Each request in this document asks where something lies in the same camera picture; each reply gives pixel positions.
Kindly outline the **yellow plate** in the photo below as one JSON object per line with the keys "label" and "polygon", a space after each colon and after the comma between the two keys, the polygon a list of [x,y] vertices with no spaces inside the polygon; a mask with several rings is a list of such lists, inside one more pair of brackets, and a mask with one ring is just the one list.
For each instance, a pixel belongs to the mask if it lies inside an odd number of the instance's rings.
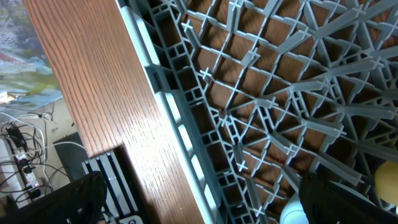
{"label": "yellow plate", "polygon": [[386,161],[374,175],[375,189],[383,201],[397,206],[397,164]]}

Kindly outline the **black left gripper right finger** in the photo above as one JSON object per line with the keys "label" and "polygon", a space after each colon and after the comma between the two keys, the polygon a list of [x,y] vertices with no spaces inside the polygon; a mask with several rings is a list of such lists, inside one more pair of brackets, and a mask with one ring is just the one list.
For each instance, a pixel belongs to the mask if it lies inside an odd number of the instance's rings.
{"label": "black left gripper right finger", "polygon": [[397,223],[397,215],[314,173],[302,177],[298,196],[309,223]]}

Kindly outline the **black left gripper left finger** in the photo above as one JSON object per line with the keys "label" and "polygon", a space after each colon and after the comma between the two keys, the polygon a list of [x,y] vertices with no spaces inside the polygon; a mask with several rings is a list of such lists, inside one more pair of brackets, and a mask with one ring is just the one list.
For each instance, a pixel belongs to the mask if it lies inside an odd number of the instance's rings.
{"label": "black left gripper left finger", "polygon": [[97,223],[105,205],[107,186],[93,171],[1,218],[1,224]]}

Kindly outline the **light blue bowl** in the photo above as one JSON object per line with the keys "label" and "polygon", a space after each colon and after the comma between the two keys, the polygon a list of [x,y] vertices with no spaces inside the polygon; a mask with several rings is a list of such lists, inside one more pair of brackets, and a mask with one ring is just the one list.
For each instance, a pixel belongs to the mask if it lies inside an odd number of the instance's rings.
{"label": "light blue bowl", "polygon": [[[364,195],[360,194],[359,192],[355,191],[352,188],[349,188],[343,184],[340,184],[338,182],[331,181],[335,186],[337,186],[338,190],[342,190],[344,193],[350,193],[351,195],[355,195],[356,197],[360,198],[361,200],[364,200],[367,203],[370,203],[371,205],[375,205],[370,199],[365,197]],[[309,224],[307,216],[303,210],[302,204],[299,199],[299,194],[295,193],[293,196],[289,199],[287,204],[282,210],[282,213],[280,215],[280,224]]]}

